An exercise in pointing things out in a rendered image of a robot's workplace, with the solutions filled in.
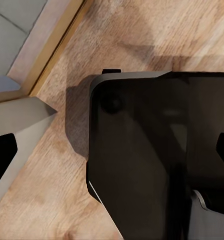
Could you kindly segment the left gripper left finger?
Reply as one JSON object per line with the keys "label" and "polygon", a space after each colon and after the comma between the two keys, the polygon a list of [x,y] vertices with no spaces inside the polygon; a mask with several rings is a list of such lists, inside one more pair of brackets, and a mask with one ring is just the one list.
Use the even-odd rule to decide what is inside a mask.
{"label": "left gripper left finger", "polygon": [[17,141],[13,133],[0,136],[0,180],[17,152]]}

